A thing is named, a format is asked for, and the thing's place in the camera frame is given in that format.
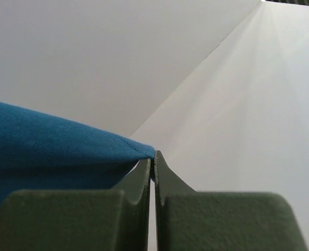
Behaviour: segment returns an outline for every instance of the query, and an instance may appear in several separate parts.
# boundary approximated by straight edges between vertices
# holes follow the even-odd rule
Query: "blue fabric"
[[[19,189],[110,188],[154,156],[148,145],[0,102],[0,204]]]

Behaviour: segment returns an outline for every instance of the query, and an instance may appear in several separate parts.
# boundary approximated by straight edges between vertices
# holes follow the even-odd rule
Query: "blue cloth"
[[[148,145],[0,102],[0,204],[19,189],[110,188],[154,156]]]

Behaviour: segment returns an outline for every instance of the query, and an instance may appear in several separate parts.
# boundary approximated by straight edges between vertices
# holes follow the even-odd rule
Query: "white wall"
[[[309,245],[309,7],[263,2],[132,138],[196,190],[283,195]]]
[[[130,136],[258,4],[0,1],[0,101]]]

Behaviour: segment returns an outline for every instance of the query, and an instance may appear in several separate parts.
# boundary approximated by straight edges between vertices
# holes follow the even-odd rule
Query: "white backdrop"
[[[130,136],[258,4],[0,1],[0,101]]]
[[[309,7],[263,2],[132,138],[196,190],[283,195],[309,245]]]

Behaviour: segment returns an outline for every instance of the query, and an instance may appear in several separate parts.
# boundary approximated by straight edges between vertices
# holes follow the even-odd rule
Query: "white surface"
[[[258,4],[0,1],[0,101],[130,136]]]
[[[283,195],[309,245],[309,7],[263,2],[132,138],[196,190]]]

